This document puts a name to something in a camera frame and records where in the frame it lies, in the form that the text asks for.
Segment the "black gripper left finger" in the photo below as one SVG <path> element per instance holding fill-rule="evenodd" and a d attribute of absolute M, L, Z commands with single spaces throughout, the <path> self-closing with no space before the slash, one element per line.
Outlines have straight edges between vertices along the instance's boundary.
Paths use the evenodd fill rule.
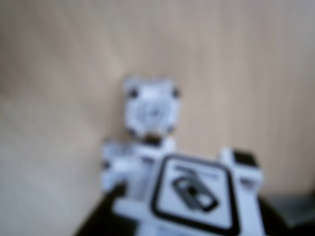
<path fill-rule="evenodd" d="M 133 219 L 115 215 L 111 208 L 118 197 L 125 195 L 126 185 L 118 184 L 103 194 L 74 236 L 134 236 L 139 223 Z"/>

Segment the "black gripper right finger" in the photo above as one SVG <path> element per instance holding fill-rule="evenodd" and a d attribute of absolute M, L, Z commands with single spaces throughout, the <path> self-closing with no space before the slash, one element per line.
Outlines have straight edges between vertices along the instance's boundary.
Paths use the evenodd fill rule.
<path fill-rule="evenodd" d="M 315 234 L 315 194 L 258 197 L 267 236 L 313 236 Z"/>

